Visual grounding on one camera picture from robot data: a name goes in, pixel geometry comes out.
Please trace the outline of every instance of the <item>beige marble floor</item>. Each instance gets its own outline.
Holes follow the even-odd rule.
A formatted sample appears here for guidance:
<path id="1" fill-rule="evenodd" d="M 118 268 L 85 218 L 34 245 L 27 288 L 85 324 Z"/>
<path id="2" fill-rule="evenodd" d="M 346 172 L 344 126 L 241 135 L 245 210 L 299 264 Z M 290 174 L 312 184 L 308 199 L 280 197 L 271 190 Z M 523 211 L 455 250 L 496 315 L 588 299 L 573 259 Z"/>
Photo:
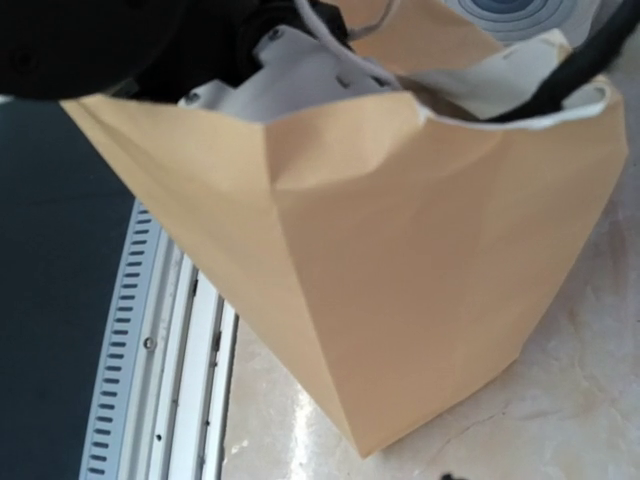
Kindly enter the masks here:
<path id="1" fill-rule="evenodd" d="M 362 461 L 244 324 L 224 480 L 640 479 L 640 74 L 625 93 L 632 155 L 521 358 L 494 383 Z"/>

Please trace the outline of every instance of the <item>paper bag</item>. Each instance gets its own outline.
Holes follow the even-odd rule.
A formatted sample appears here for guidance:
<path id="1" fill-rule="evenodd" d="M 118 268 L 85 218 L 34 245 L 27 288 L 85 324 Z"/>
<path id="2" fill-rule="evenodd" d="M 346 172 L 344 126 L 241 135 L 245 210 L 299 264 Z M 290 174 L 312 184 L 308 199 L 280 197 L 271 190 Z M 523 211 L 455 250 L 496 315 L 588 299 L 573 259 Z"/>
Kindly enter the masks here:
<path id="1" fill-rule="evenodd" d="M 380 6 L 338 3 L 350 24 Z M 498 53 L 439 1 L 407 0 L 358 49 L 482 115 L 526 98 L 559 38 Z M 409 92 L 268 125 L 100 96 L 64 108 L 366 457 L 495 378 L 558 291 L 627 154 L 606 80 L 569 103 L 498 127 Z"/>

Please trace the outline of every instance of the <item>white plastic part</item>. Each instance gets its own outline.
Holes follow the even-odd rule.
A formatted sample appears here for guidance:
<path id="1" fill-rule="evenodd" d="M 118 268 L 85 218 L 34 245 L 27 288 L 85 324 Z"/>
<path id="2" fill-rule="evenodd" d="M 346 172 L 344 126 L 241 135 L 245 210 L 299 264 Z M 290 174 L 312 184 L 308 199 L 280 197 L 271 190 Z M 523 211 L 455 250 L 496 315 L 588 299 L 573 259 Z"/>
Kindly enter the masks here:
<path id="1" fill-rule="evenodd" d="M 255 55 L 263 68 L 237 89 L 209 82 L 179 105 L 266 123 L 305 108 L 392 91 L 293 28 L 267 34 Z"/>
<path id="2" fill-rule="evenodd" d="M 145 478 L 147 474 L 165 366 L 165 332 L 171 322 L 182 257 L 182 252 L 162 230 L 144 306 L 117 478 Z"/>
<path id="3" fill-rule="evenodd" d="M 176 288 L 175 305 L 171 316 L 171 324 L 166 332 L 167 353 L 162 383 L 158 396 L 158 410 L 155 420 L 153 445 L 149 461 L 149 479 L 163 479 L 169 468 L 175 413 L 178 403 L 178 391 L 182 373 L 182 360 L 189 327 L 189 314 L 193 297 L 195 267 L 191 260 L 184 256 L 180 268 L 178 286 Z"/>
<path id="4" fill-rule="evenodd" d="M 163 288 L 175 253 L 160 225 L 135 202 L 96 372 L 80 480 L 126 478 L 119 469 L 133 468 L 130 460 L 144 456 L 134 437 L 153 410 L 152 402 L 140 398 L 155 362 L 141 346 L 163 318 L 161 312 L 170 308 Z M 153 358 L 161 359 L 162 350 L 160 343 Z"/>
<path id="5" fill-rule="evenodd" d="M 226 430 L 229 388 L 231 385 L 237 330 L 238 316 L 233 308 L 225 302 L 222 325 L 220 326 L 220 345 L 213 377 L 211 406 L 207 422 L 208 433 L 204 450 L 203 480 L 218 480 L 222 475 L 225 455 L 224 433 Z"/>
<path id="6" fill-rule="evenodd" d="M 169 480 L 202 478 L 215 361 L 215 333 L 220 322 L 221 302 L 215 287 L 202 273 L 198 273 L 171 443 Z"/>

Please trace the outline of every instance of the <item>round gray object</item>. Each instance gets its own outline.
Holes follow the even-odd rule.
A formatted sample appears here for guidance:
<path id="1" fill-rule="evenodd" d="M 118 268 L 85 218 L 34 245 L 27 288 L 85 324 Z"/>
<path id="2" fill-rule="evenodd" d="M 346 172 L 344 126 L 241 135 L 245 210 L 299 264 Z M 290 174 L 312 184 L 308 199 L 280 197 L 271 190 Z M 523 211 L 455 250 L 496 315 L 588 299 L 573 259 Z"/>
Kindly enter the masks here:
<path id="1" fill-rule="evenodd" d="M 601 0 L 444 0 L 496 40 L 510 44 L 558 28 L 571 45 L 589 34 Z"/>

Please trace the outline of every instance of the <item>dark gray wall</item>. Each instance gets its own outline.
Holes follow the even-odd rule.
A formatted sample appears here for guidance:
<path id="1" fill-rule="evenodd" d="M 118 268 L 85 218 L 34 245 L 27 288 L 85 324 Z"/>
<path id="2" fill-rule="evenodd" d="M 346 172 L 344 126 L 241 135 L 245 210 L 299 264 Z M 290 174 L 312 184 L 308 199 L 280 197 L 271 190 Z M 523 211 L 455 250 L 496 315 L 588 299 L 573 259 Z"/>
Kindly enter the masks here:
<path id="1" fill-rule="evenodd" d="M 132 197 L 57 105 L 0 106 L 0 478 L 78 478 Z"/>

